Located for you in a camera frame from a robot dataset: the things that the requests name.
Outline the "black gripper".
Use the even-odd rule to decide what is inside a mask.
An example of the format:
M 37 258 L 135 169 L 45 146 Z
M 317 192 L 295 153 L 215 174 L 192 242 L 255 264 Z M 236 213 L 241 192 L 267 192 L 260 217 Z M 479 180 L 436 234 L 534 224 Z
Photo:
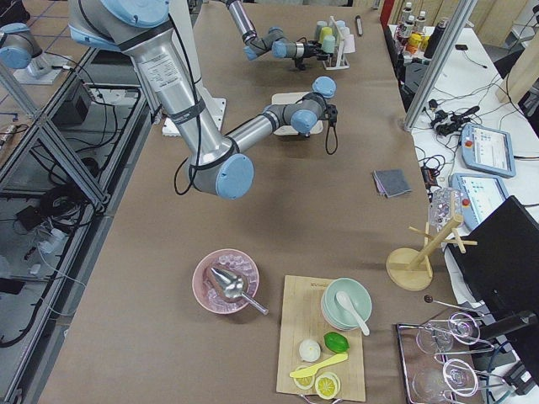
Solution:
M 307 40 L 302 42 L 303 54 L 302 58 L 316 57 L 319 61 L 328 61 L 330 54 L 323 52 L 321 45 L 315 40 Z

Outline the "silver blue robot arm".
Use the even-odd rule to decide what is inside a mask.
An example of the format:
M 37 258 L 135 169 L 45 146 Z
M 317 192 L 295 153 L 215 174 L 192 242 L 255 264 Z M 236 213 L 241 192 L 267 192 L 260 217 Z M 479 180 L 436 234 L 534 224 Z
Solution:
M 242 36 L 244 53 L 253 61 L 271 52 L 280 59 L 292 59 L 299 70 L 305 70 L 303 61 L 316 57 L 319 61 L 327 60 L 333 52 L 326 52 L 316 40 L 290 41 L 280 27 L 271 27 L 265 36 L 259 36 L 252 21 L 248 17 L 242 1 L 223 1 Z
M 260 114 L 223 135 L 194 78 L 192 23 L 174 22 L 169 1 L 71 1 L 69 27 L 77 43 L 116 51 L 131 58 L 173 121 L 192 155 L 182 164 L 191 187 L 223 199 L 245 195 L 254 168 L 244 152 L 283 125 L 301 135 L 326 120 L 335 125 L 337 109 L 329 103 L 336 91 L 330 77 L 318 77 L 312 91 L 293 104 L 271 104 Z

